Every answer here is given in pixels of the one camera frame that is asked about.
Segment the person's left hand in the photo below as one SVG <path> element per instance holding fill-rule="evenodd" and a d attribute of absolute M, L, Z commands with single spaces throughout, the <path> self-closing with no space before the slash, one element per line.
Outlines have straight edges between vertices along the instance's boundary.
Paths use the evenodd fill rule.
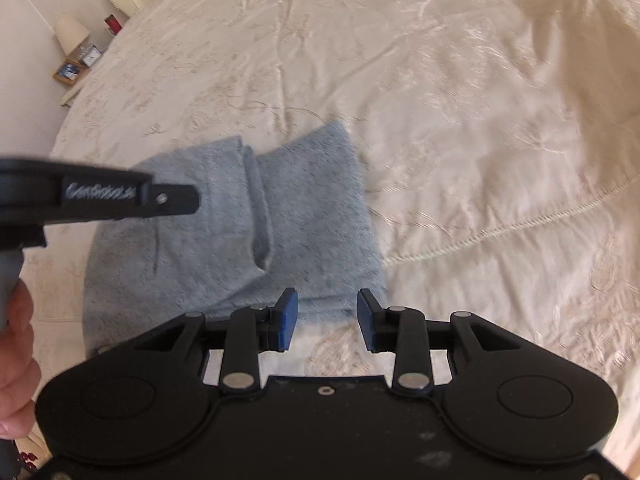
<path fill-rule="evenodd" d="M 9 324 L 1 334 L 0 419 L 3 440 L 26 437 L 35 423 L 34 397 L 41 370 L 34 359 L 34 302 L 19 280 L 6 306 Z"/>

